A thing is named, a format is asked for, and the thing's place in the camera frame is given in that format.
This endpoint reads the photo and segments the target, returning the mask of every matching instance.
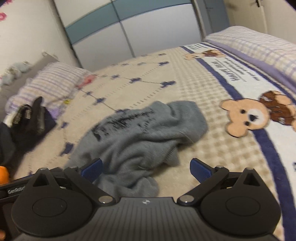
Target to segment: teddy bear print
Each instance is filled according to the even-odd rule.
[[[249,130],[266,127],[270,120],[292,126],[296,131],[296,106],[279,91],[263,93],[259,100],[224,100],[220,107],[228,111],[226,131],[234,137],[246,136]]]
[[[194,58],[203,58],[203,57],[217,57],[217,58],[226,57],[225,54],[223,54],[221,51],[217,49],[210,49],[201,53],[189,53],[189,54],[185,54],[184,56],[186,60],[191,60]]]

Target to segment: sliding wardrobe door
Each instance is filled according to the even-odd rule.
[[[110,0],[54,0],[83,68],[95,71],[132,58]]]
[[[135,56],[201,41],[190,0],[115,0]]]

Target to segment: blue gripper pad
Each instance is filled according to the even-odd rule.
[[[201,162],[197,158],[193,158],[190,162],[190,173],[200,183],[211,177],[211,175],[213,174],[212,170],[214,170],[212,167]]]
[[[89,166],[82,167],[80,175],[86,178],[88,181],[93,183],[102,173],[103,171],[103,162],[101,159],[97,159],[95,162],[90,164]]]

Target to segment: gray garment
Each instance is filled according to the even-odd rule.
[[[104,170],[94,182],[100,189],[115,198],[154,197],[159,188],[150,177],[153,170],[162,163],[177,166],[177,144],[194,143],[206,131],[195,102],[157,101],[102,120],[81,139],[66,166],[101,158]]]

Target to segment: black device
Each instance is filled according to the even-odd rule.
[[[102,161],[40,168],[0,187],[0,229],[9,240],[276,241],[279,204],[252,168],[229,172],[194,158],[201,183],[178,198],[122,197],[92,184]]]

